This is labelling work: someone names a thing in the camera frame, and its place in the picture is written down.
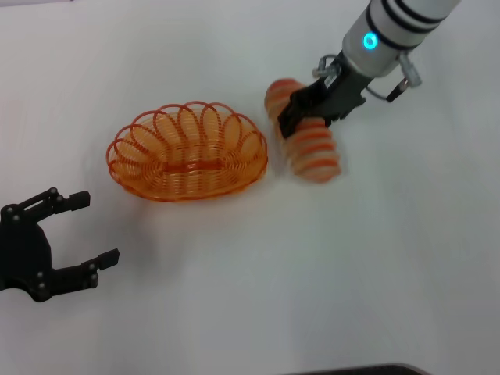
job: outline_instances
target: black stripe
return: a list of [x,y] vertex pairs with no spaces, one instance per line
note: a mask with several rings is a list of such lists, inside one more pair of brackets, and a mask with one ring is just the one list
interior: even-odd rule
[[370,5],[368,5],[368,8],[366,8],[366,22],[368,23],[368,26],[370,27],[370,29],[378,36],[378,38],[380,39],[380,41],[382,43],[384,43],[385,45],[387,45],[393,49],[397,49],[399,51],[411,51],[420,45],[420,43],[419,43],[418,45],[406,47],[404,45],[399,45],[398,43],[394,43],[391,39],[385,37],[380,32],[380,30],[378,30],[378,28],[375,26],[375,23],[373,23],[372,16],[370,15],[370,6],[371,6],[371,3],[370,3]]
[[389,6],[388,0],[382,0],[382,6],[385,9],[385,12],[391,17],[391,19],[396,22],[399,26],[401,26],[403,29],[407,31],[411,31],[413,33],[417,34],[429,34],[432,30],[434,30],[436,27],[439,25],[432,27],[430,29],[423,29],[421,27],[416,27],[413,26],[406,21],[404,21],[402,18],[400,18],[394,10]]
[[427,18],[425,16],[421,16],[419,13],[415,12],[414,10],[410,9],[404,2],[403,0],[395,0],[396,4],[399,5],[399,8],[403,12],[405,12],[407,15],[412,17],[413,19],[420,21],[422,23],[440,23],[446,19],[445,18]]

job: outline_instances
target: blue led light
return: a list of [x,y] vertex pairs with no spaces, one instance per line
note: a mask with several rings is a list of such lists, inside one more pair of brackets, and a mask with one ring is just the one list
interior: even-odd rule
[[374,33],[368,33],[363,39],[363,44],[366,49],[375,49],[378,45],[378,36]]

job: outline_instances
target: orange object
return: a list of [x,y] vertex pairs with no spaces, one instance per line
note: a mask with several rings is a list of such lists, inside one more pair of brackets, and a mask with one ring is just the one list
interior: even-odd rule
[[220,103],[165,105],[138,116],[108,147],[109,174],[153,201],[232,195],[263,177],[266,139],[244,115]]
[[278,116],[290,102],[290,95],[301,88],[304,85],[291,78],[271,84],[265,100],[267,114],[294,173],[317,183],[328,182],[341,174],[341,167],[337,143],[325,121],[320,118],[304,119],[288,139],[283,139],[281,134]]

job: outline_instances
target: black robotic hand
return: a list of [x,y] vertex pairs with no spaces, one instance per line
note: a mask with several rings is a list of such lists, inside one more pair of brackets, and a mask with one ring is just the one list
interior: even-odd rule
[[88,207],[87,191],[65,199],[55,187],[19,205],[7,205],[0,211],[0,291],[18,288],[36,302],[53,295],[96,288],[97,270],[115,266],[118,249],[101,254],[79,266],[54,270],[52,254],[38,222],[52,214]]

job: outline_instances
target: oval basket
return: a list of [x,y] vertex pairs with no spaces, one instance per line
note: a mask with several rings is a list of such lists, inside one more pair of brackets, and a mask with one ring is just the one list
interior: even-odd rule
[[266,139],[220,103],[165,105],[142,113],[108,147],[109,174],[130,193],[161,202],[232,195],[263,177]]

